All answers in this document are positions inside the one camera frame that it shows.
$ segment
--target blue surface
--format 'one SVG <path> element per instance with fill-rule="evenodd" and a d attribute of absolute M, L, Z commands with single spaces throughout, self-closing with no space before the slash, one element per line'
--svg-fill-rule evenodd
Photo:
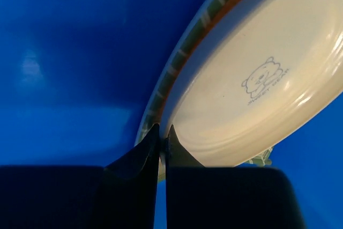
<path fill-rule="evenodd" d="M 0 164 L 106 165 L 133 147 L 204 0 L 0 0 Z"/>
<path fill-rule="evenodd" d="M 342 106 L 343 95 L 271 154 L 291 180 L 309 228 L 343 228 Z"/>

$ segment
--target printed bear drawing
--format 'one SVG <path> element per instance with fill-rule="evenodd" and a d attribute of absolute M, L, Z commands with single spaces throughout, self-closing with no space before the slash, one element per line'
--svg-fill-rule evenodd
<path fill-rule="evenodd" d="M 280 63 L 274 62 L 274 57 L 270 57 L 251 73 L 249 78 L 242 83 L 242 87 L 245 87 L 246 92 L 253 99 L 277 79 L 282 72 Z"/>

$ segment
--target plate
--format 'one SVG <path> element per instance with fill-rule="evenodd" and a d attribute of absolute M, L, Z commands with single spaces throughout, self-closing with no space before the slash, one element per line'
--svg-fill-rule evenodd
<path fill-rule="evenodd" d="M 151 94 L 139 125 L 135 145 L 147 134 L 154 123 L 159 123 L 172 85 L 189 56 L 205 35 L 240 0 L 206 0 L 186 28 L 169 57 Z"/>
<path fill-rule="evenodd" d="M 343 0 L 243 0 L 201 41 L 169 92 L 174 125 L 205 166 L 270 149 L 343 89 Z"/>

